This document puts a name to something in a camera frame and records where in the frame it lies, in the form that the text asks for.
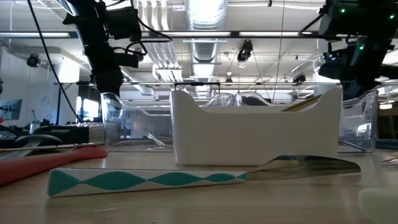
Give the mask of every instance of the ceiling duct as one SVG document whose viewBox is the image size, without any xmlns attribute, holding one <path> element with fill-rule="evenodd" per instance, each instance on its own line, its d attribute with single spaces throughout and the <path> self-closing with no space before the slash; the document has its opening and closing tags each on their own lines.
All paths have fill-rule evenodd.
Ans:
<svg viewBox="0 0 398 224">
<path fill-rule="evenodd" d="M 189 30 L 223 30 L 228 0 L 185 0 Z M 202 77 L 197 81 L 207 82 L 214 72 L 217 57 L 217 39 L 210 43 L 192 43 L 192 70 L 194 76 Z"/>
</svg>

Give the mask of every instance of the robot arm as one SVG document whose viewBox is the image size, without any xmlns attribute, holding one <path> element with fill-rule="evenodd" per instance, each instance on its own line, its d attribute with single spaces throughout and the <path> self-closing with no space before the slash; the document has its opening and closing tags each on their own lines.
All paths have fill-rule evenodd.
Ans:
<svg viewBox="0 0 398 224">
<path fill-rule="evenodd" d="M 319 74 L 340 80 L 343 98 L 348 100 L 373 89 L 381 75 L 398 78 L 398 68 L 383 65 L 382 61 L 397 30 L 398 10 L 396 0 L 326 0 L 320 15 L 300 33 L 321 19 L 317 37 L 342 40 L 346 36 L 347 48 L 323 54 L 325 64 Z"/>
<path fill-rule="evenodd" d="M 123 83 L 120 65 L 138 67 L 146 53 L 135 51 L 133 54 L 115 53 L 108 44 L 109 36 L 115 40 L 130 38 L 141 41 L 141 28 L 137 9 L 124 7 L 107 10 L 103 1 L 95 0 L 58 0 L 68 11 L 63 24 L 76 25 L 80 42 L 84 48 L 92 71 L 91 79 L 97 89 L 119 95 Z"/>
</svg>

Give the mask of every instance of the white holder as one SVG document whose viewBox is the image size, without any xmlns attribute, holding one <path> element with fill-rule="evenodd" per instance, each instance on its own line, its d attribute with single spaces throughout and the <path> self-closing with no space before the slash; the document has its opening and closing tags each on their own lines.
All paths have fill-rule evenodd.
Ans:
<svg viewBox="0 0 398 224">
<path fill-rule="evenodd" d="M 298 112 L 269 106 L 200 108 L 170 93 L 174 150 L 186 166 L 259 166 L 281 155 L 337 157 L 341 90 Z"/>
</svg>

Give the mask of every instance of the window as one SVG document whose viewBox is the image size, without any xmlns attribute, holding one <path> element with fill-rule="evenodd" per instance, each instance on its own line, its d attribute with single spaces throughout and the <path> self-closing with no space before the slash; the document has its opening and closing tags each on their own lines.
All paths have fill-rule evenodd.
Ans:
<svg viewBox="0 0 398 224">
<path fill-rule="evenodd" d="M 82 99 L 80 96 L 76 100 L 76 112 L 83 120 L 94 120 L 99 116 L 100 104 L 93 100 Z"/>
</svg>

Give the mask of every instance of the clear plastic box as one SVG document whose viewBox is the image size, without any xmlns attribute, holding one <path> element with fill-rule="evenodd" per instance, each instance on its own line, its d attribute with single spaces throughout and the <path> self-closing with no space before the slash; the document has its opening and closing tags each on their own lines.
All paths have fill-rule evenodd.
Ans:
<svg viewBox="0 0 398 224">
<path fill-rule="evenodd" d="M 231 101 L 234 95 L 230 93 L 220 93 L 213 96 L 209 102 L 205 103 L 204 107 L 206 106 L 228 106 L 228 103 Z"/>
<path fill-rule="evenodd" d="M 267 102 L 256 92 L 237 93 L 233 95 L 228 106 L 275 106 Z"/>
<path fill-rule="evenodd" d="M 344 101 L 341 108 L 340 140 L 354 144 L 357 151 L 372 152 L 376 145 L 377 107 L 377 90 Z"/>
<path fill-rule="evenodd" d="M 113 93 L 103 93 L 101 101 L 107 150 L 166 150 L 171 147 L 170 108 L 127 105 Z"/>
</svg>

